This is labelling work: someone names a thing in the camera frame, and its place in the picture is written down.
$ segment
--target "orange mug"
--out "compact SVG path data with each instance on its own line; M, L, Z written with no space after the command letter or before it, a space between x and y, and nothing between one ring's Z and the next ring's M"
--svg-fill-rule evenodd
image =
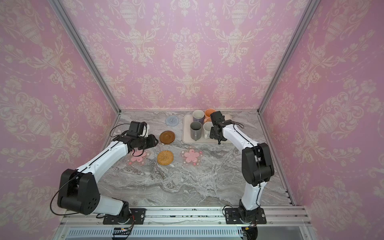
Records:
M207 110L204 112L204 114L205 114L204 123L206 123L206 122L212 122L212 120L211 120L211 114L214 113L214 112L216 112L216 110L215 110L215 109L212 109L212 108L207 109Z

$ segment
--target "mug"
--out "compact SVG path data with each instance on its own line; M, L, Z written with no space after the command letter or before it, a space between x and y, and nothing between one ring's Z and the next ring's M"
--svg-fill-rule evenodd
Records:
M206 122L203 125L203 131L204 131L204 138L209 139L209 134L211 133L211 128L213 127L212 122Z
M191 130L191 138L195 141L199 140L201 138L203 125L200 122L192 122L189 128Z
M193 121L194 122L200 122L201 124L204 123L204 112L201 111L201 110L196 110L192 113L192 116L193 116Z
M204 115L205 115L205 118L204 118L204 122L212 122L211 120L211 114L216 112L215 109L207 109L205 112L204 112Z

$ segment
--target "purple mug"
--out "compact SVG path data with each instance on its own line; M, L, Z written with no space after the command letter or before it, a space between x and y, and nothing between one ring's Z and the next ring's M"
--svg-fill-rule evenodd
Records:
M205 113L201 110L196 110L192 114L194 122L204 123Z

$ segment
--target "pink flower coaster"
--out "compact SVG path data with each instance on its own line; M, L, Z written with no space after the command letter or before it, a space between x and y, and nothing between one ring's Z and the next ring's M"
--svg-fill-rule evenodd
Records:
M138 150L137 148L135 148L135 152L132 151L130 153L130 157L128 157L127 165L128 166L132 166L132 165L143 166L146 162L147 157L150 154L151 153L146 151L146 150Z
M183 158L184 165L196 167L201 164L203 152L194 146L189 146L186 150L181 151L180 156Z

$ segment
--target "blue knitted coaster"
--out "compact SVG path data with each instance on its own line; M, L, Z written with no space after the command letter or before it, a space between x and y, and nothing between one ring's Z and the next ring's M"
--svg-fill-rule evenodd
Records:
M178 119L176 116L169 116L169 117L167 117L167 119L166 119L166 124L167 124L168 126L174 127L174 126L176 126L177 124L179 124L179 119Z

